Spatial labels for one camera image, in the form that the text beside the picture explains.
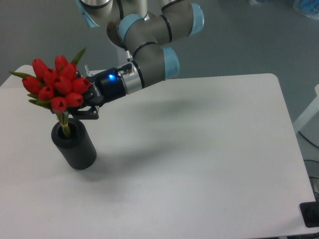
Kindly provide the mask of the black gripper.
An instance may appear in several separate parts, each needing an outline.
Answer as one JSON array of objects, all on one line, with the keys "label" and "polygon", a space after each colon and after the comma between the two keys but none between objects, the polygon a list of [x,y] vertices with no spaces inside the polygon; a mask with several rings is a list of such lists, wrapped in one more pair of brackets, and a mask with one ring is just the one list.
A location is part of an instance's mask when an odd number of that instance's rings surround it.
[{"label": "black gripper", "polygon": [[79,71],[76,71],[76,79],[86,78],[91,86],[83,94],[84,105],[89,106],[87,110],[84,109],[71,109],[69,114],[76,120],[97,120],[99,118],[99,107],[105,103],[109,103],[127,93],[119,76],[117,68],[110,68],[108,70],[97,73],[94,76],[83,76]]}]

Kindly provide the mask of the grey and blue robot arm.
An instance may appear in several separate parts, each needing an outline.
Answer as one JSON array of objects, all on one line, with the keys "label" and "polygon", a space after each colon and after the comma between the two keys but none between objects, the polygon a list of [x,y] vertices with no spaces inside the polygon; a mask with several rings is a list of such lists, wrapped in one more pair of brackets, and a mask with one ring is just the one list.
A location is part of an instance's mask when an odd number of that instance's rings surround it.
[{"label": "grey and blue robot arm", "polygon": [[90,27],[106,26],[108,37],[124,49],[125,63],[87,72],[90,89],[83,104],[70,108],[79,120],[96,120],[98,108],[179,73],[179,60],[168,45],[200,32],[201,7],[185,0],[159,1],[161,14],[148,12],[145,0],[79,0],[77,6]]}]

